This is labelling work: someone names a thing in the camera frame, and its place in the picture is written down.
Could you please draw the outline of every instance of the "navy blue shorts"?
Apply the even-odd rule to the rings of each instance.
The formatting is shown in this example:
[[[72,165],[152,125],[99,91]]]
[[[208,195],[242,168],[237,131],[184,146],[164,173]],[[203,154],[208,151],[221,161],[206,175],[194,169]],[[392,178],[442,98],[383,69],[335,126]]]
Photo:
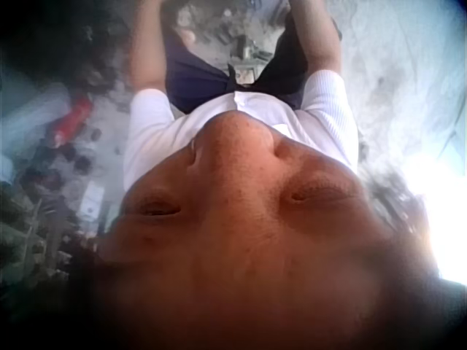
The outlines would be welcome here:
[[[164,30],[167,56],[167,96],[185,114],[214,98],[234,91],[267,93],[299,109],[303,99],[308,63],[292,20],[277,42],[276,52],[258,80],[249,87],[236,83],[235,71],[230,74],[210,66],[189,52],[173,31]]]

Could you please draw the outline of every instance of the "short sleeve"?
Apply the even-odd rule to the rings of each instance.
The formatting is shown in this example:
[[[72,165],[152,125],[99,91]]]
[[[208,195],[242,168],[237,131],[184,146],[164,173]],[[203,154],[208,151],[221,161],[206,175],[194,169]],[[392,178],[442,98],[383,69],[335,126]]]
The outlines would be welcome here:
[[[123,164],[126,190],[153,167],[152,160],[164,156],[164,131],[174,122],[169,99],[159,90],[138,92],[131,102],[131,121]]]
[[[306,82],[298,120],[324,153],[339,153],[356,171],[358,129],[347,100],[344,80],[333,71],[317,71]]]

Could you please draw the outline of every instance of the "man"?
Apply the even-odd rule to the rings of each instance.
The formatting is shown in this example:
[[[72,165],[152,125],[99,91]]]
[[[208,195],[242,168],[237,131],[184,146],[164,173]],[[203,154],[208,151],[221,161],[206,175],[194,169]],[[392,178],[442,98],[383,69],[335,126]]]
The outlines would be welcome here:
[[[164,45],[161,4],[139,2],[128,194],[99,249],[113,270],[99,305],[116,334],[132,349],[436,345],[463,316],[446,300],[465,290],[445,288],[422,242],[366,200],[324,1],[290,1],[249,88],[169,31]],[[174,120],[169,102],[187,116]]]

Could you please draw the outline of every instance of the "white shirt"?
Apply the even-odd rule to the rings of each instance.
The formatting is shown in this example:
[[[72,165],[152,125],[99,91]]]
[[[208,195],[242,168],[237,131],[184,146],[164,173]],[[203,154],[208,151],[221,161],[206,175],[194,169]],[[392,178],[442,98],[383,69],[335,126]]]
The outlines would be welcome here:
[[[219,113],[238,110],[334,158],[353,171],[358,164],[358,130],[344,80],[333,71],[318,71],[306,82],[301,109],[263,93],[229,93],[177,120],[159,90],[138,92],[131,103],[130,133],[124,161],[124,187],[130,187],[165,158],[188,145]]]

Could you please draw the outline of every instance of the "nose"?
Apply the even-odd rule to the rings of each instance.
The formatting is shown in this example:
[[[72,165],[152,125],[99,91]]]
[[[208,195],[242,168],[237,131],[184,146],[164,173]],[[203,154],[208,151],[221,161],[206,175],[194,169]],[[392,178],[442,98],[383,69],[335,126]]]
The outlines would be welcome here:
[[[275,145],[279,137],[248,114],[222,114],[197,135],[194,166],[209,179],[213,190],[223,186],[223,192],[252,188],[257,192],[277,173]]]

